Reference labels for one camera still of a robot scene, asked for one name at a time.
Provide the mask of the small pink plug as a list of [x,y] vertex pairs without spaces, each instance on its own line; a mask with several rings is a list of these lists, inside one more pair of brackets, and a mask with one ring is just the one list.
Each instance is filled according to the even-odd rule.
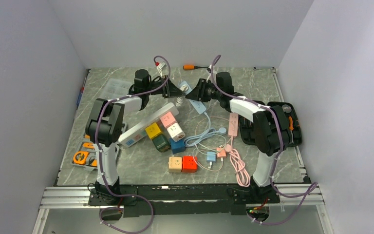
[[217,158],[226,158],[226,151],[224,148],[217,148],[216,149],[216,157]]

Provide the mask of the pink power strip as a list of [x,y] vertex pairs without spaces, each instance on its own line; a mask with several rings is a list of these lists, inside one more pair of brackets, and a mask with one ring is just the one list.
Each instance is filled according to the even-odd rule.
[[237,113],[229,114],[228,135],[235,138],[238,135],[239,115]]

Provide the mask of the red cube adapter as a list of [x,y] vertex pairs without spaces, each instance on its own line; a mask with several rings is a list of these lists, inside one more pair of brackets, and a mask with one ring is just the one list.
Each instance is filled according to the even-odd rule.
[[195,156],[183,156],[182,173],[195,173],[197,171],[196,159]]

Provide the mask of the blue cube charger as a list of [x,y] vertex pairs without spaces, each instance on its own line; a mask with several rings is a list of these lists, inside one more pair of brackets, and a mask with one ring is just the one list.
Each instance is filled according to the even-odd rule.
[[179,141],[174,141],[172,138],[170,138],[169,142],[170,142],[171,152],[173,154],[181,153],[181,152],[184,152],[186,150],[183,139],[181,139]]

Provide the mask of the white round plug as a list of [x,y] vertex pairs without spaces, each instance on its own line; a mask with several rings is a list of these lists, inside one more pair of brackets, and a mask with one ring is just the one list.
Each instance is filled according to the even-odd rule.
[[185,95],[188,93],[189,91],[189,85],[187,83],[181,83],[179,85],[179,89],[183,92],[183,95],[178,97],[176,100],[175,100],[175,106],[177,108],[181,107],[183,105],[183,102],[185,101]]

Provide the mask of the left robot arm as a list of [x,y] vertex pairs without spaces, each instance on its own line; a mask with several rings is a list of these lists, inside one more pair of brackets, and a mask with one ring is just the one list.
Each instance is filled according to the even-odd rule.
[[90,112],[85,133],[94,144],[97,159],[95,190],[109,205],[120,199],[119,175],[115,163],[115,149],[122,135],[124,114],[143,110],[151,95],[178,98],[184,92],[170,81],[169,76],[152,78],[145,69],[137,70],[128,94],[116,99],[97,98]]

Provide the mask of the pink round plug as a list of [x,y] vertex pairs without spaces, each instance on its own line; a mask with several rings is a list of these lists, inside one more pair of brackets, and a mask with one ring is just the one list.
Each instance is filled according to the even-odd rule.
[[233,147],[230,144],[226,144],[225,147],[224,147],[224,150],[227,153],[230,153],[233,150]]

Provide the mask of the white power strip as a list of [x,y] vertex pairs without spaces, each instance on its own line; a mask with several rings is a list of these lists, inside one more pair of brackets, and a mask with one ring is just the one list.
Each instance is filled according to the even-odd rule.
[[117,143],[126,148],[136,144],[142,138],[147,136],[145,129],[154,122],[158,122],[160,118],[168,112],[171,112],[174,116],[179,114],[177,107],[173,103],[168,103],[149,117],[143,118],[138,124],[122,133]]

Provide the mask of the light blue charger plug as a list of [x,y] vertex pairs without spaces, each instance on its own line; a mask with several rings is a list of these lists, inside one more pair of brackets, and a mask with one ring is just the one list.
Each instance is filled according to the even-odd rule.
[[216,162],[216,158],[217,158],[217,156],[216,156],[215,152],[207,152],[206,153],[206,161],[208,163],[210,163],[210,162]]

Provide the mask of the peach cube charger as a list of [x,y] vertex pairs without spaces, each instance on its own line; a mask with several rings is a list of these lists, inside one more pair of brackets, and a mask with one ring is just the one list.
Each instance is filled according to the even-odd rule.
[[183,168],[183,158],[178,156],[171,156],[168,160],[169,173],[181,173]]

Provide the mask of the yellow cube adapter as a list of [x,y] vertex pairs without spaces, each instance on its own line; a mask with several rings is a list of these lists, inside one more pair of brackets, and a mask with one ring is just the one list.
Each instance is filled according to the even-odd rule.
[[149,137],[149,139],[154,139],[163,133],[159,125],[156,122],[153,122],[152,124],[147,126],[145,128],[145,132],[147,133],[147,136]]

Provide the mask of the white cube charger with picture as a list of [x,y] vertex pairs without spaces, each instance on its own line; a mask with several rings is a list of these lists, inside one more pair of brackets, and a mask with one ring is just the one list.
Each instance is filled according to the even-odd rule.
[[175,142],[180,141],[181,139],[183,139],[186,136],[185,132],[182,130],[182,128],[180,127],[178,122],[170,125],[167,128],[167,132],[168,132],[170,138]]

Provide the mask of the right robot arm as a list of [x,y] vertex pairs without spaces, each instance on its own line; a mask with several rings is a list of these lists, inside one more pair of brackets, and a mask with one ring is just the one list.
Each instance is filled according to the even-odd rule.
[[252,123],[253,144],[259,149],[259,159],[249,188],[249,197],[261,202],[268,195],[266,186],[273,180],[273,167],[282,151],[288,146],[301,143],[301,133],[293,106],[286,102],[272,101],[267,104],[250,100],[237,93],[228,72],[216,74],[214,81],[199,79],[196,87],[186,98],[208,102],[215,99],[225,110],[236,113]]

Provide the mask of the light blue power strip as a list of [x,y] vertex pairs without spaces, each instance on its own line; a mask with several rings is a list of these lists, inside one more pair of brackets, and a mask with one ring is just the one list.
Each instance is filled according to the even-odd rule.
[[201,115],[201,114],[203,114],[204,112],[206,112],[206,107],[205,107],[205,105],[202,103],[202,102],[200,102],[200,101],[194,101],[194,100],[189,100],[189,99],[187,99],[186,98],[186,100],[187,101],[189,101],[190,102],[190,104],[191,104],[191,106],[196,110],[196,112],[199,114],[199,115]]

